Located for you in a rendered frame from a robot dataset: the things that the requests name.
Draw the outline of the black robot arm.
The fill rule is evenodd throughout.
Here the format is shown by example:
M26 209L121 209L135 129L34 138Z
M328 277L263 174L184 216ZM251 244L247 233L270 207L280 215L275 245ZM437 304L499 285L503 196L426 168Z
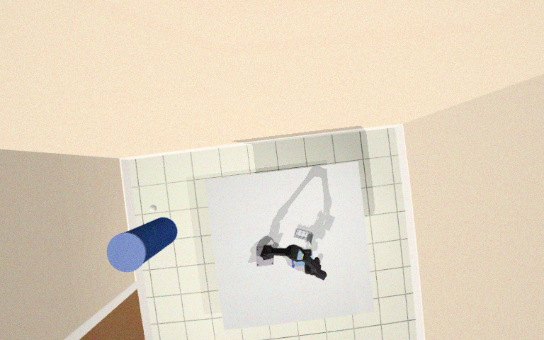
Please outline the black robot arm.
M304 254L303 260L297 260L299 249ZM314 275L323 281L327 277L326 272L321 269L319 258L315 257L313 259L309 253L296 244L288 245L286 248L273 248L270 244L264 245L260 257L262 257L263 260L266 260L271 259L274 256L287 256L296 262L303 261L308 265L306 272L310 275Z

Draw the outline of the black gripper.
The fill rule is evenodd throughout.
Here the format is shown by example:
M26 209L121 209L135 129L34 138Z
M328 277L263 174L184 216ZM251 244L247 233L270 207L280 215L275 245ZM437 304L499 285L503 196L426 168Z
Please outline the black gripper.
M312 255L312 250L311 250L311 249L304 249L304 250L305 250L307 253L309 253L310 256ZM308 266L308 265L305 263L305 273L306 273L306 274L309 274L308 272L306 272L307 266Z

